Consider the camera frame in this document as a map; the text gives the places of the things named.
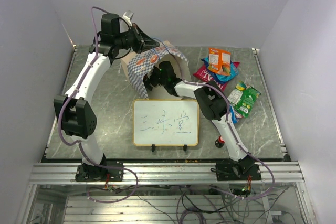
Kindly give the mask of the blue checkered paper bag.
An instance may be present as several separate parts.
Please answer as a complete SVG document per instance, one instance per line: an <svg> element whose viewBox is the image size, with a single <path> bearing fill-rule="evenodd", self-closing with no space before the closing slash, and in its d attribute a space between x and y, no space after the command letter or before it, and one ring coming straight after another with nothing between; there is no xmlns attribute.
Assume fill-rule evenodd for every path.
<svg viewBox="0 0 336 224"><path fill-rule="evenodd" d="M154 67L168 61L178 78L191 81L189 60L169 41L160 42L160 46L141 54L129 53L121 59L121 65L127 80L143 99L151 100L180 100L181 97L170 95L163 86L156 86L152 90L145 87L144 77L151 74Z"/></svg>

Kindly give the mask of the pink snack bag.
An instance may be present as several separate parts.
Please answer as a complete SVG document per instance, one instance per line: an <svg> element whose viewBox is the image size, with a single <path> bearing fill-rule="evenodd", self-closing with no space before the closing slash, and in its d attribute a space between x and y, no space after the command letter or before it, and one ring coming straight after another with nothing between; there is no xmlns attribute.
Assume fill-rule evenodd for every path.
<svg viewBox="0 0 336 224"><path fill-rule="evenodd" d="M202 64L202 66L196 72L193 73L193 76L203 82L215 81L215 79L211 77L211 75L206 71L204 64ZM216 84L223 91L227 86L228 82L224 84L216 82Z"/></svg>

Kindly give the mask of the orange Fox's fruits candy bag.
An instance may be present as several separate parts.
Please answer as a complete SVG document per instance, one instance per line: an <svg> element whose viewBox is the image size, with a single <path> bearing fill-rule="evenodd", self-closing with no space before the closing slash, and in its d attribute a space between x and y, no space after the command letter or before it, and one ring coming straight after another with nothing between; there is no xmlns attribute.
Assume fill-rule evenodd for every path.
<svg viewBox="0 0 336 224"><path fill-rule="evenodd" d="M208 48L208 69L221 76L230 75L230 57L231 53L224 49Z"/></svg>

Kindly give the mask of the green snack bag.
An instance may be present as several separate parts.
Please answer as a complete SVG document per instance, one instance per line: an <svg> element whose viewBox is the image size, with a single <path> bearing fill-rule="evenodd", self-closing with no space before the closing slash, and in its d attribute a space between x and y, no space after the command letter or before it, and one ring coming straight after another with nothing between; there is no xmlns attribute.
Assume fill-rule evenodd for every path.
<svg viewBox="0 0 336 224"><path fill-rule="evenodd" d="M238 119L247 118L261 93L254 87L240 81L229 94L228 101Z"/></svg>

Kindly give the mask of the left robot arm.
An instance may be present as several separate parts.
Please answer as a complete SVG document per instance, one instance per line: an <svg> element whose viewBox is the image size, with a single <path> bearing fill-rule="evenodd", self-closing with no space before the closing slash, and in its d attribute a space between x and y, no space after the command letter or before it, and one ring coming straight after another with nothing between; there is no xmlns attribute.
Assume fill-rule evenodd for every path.
<svg viewBox="0 0 336 224"><path fill-rule="evenodd" d="M101 30L95 32L79 76L65 94L54 98L59 138L67 146L77 145L82 154L77 181L102 180L109 171L106 157L94 135L97 117L90 105L105 72L115 60L122 59L121 50L140 54L159 46L132 22L132 17L131 11L122 16L104 12Z"/></svg>

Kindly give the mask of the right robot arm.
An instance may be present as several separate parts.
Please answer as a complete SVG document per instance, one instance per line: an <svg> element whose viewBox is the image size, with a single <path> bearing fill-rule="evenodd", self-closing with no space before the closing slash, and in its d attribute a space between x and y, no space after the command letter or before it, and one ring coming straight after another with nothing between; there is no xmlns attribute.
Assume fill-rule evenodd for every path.
<svg viewBox="0 0 336 224"><path fill-rule="evenodd" d="M144 85L148 90L162 86L170 95L196 99L199 108L218 130L220 136L215 146L226 146L231 160L231 172L236 179L251 178L255 159L244 146L234 127L234 112L219 86L214 82L196 83L183 80L174 72L170 62L164 61L144 77Z"/></svg>

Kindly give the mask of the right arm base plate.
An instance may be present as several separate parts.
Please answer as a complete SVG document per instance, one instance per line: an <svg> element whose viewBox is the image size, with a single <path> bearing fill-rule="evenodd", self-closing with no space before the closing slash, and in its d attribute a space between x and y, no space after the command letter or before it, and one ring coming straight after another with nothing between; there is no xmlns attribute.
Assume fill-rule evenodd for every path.
<svg viewBox="0 0 336 224"><path fill-rule="evenodd" d="M218 181L252 181L261 180L261 172L259 166L254 164L246 173L242 172L242 169L237 164L231 162L216 163L214 168L210 171L216 174Z"/></svg>

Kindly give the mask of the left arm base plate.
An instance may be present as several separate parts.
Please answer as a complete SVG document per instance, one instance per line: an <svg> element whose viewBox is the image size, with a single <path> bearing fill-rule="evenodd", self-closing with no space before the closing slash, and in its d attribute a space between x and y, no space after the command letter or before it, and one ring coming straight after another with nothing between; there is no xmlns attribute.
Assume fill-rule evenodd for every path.
<svg viewBox="0 0 336 224"><path fill-rule="evenodd" d="M107 162L107 165L112 165L111 168L101 168L88 165L85 163L77 167L75 181L77 182L102 182L112 181L121 182L123 179L123 165L117 162Z"/></svg>

